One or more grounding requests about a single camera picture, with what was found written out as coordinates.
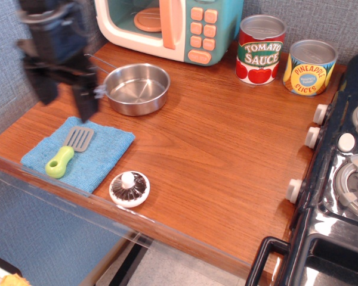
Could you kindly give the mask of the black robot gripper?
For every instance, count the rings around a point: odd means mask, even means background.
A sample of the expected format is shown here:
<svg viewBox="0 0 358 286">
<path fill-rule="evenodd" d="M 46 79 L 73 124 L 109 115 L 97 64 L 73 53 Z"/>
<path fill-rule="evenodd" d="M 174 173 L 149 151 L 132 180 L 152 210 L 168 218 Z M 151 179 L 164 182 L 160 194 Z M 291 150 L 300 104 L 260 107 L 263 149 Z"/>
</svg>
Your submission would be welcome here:
<svg viewBox="0 0 358 286">
<path fill-rule="evenodd" d="M 25 74 L 40 102 L 48 105 L 57 98 L 58 83 L 70 85 L 83 123 L 99 111 L 96 69 L 84 55 L 87 43 L 85 38 L 17 41 Z"/>
</svg>

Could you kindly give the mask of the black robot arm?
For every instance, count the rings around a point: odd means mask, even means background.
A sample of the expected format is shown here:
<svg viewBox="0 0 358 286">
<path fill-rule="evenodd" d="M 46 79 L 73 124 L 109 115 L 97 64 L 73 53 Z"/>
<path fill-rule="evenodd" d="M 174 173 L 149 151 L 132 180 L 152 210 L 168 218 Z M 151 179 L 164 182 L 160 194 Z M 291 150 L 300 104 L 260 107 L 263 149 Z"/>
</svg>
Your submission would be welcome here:
<svg viewBox="0 0 358 286">
<path fill-rule="evenodd" d="M 99 110 L 97 69 L 84 51 L 88 33 L 77 1 L 20 1 L 18 17 L 31 37 L 20 39 L 23 69 L 45 105 L 58 96 L 57 86 L 72 88 L 78 114 L 86 122 Z"/>
</svg>

